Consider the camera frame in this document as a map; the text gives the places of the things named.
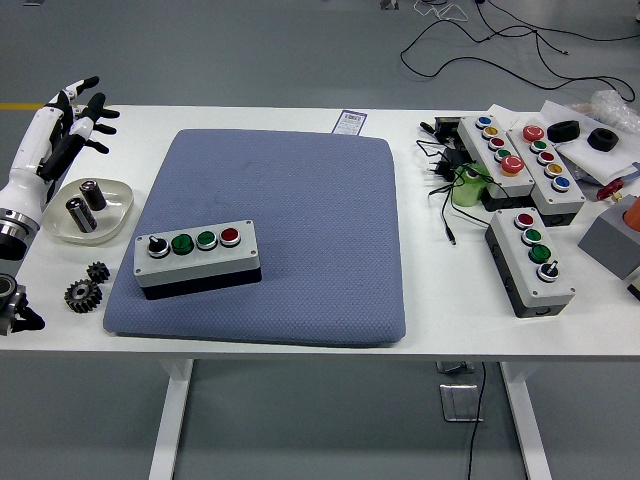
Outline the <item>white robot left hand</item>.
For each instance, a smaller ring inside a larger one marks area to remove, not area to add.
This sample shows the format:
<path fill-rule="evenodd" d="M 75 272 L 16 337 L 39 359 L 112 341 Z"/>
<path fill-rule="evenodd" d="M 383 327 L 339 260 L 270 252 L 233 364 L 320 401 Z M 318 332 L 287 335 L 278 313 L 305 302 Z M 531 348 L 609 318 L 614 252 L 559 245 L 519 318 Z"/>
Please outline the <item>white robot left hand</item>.
<path fill-rule="evenodd" d="M 1 214 L 10 219 L 39 224 L 55 181 L 70 167 L 80 151 L 108 147 L 91 138 L 94 132 L 113 135 L 116 129 L 100 122 L 119 113 L 105 107 L 103 93 L 84 106 L 73 102 L 99 83 L 97 76 L 79 80 L 60 90 L 36 111 L 14 158 L 7 185 L 1 190 Z"/>

